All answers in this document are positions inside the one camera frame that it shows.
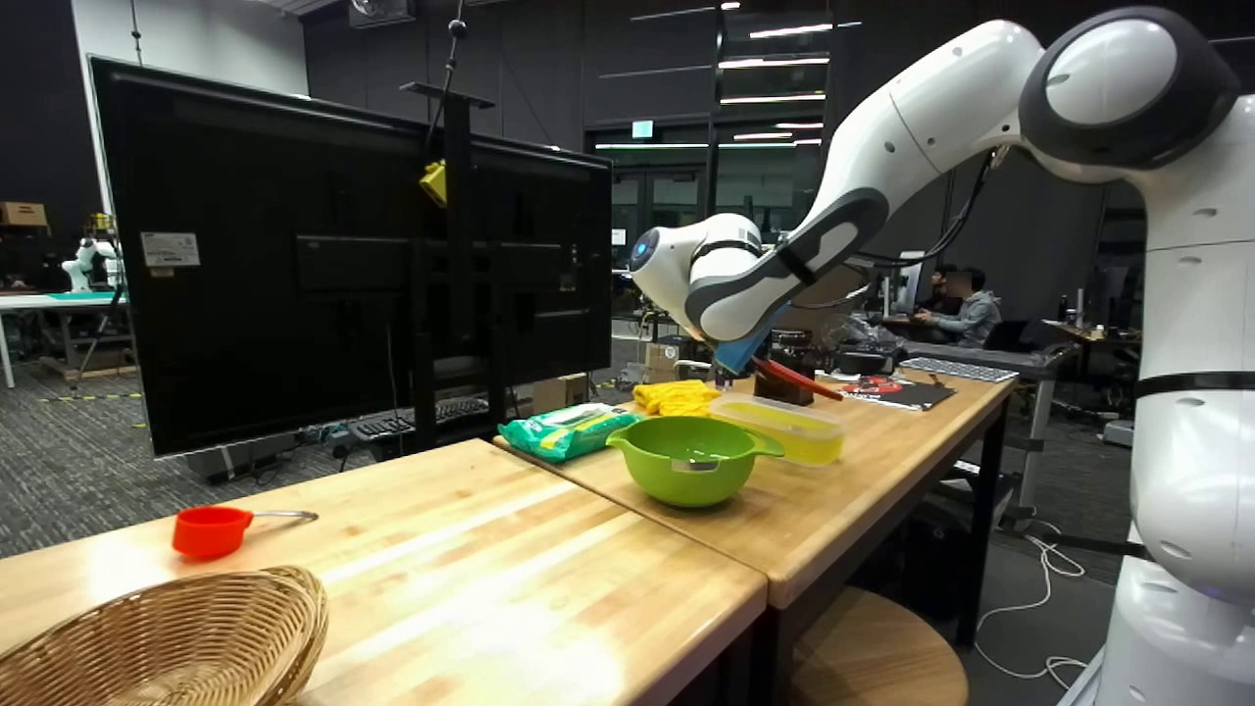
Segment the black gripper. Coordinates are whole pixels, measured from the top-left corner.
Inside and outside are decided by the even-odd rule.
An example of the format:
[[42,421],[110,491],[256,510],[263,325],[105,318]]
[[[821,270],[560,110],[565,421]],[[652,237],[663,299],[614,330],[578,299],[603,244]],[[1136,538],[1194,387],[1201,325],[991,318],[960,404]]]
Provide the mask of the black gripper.
[[795,368],[790,368],[786,363],[778,363],[767,350],[761,350],[754,357],[754,391],[767,395],[767,399],[786,399],[786,404],[807,404],[813,387],[804,386],[804,376]]

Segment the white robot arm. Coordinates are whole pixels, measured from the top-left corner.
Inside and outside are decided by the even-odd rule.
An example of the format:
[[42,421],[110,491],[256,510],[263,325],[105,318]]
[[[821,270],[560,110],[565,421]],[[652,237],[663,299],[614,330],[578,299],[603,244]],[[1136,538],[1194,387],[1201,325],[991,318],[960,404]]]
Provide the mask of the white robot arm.
[[816,200],[779,240],[737,211],[652,228],[633,278],[689,336],[754,353],[790,299],[988,149],[1140,191],[1140,395],[1250,386],[1250,100],[1184,17],[1153,6],[1052,45],[1012,19],[970,27],[835,126]]

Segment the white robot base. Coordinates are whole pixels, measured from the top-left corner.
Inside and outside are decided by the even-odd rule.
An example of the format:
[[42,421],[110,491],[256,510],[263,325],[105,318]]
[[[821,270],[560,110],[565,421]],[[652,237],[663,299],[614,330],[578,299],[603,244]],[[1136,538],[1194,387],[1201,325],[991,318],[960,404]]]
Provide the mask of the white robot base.
[[1128,538],[1096,706],[1255,706],[1255,100],[1145,195]]

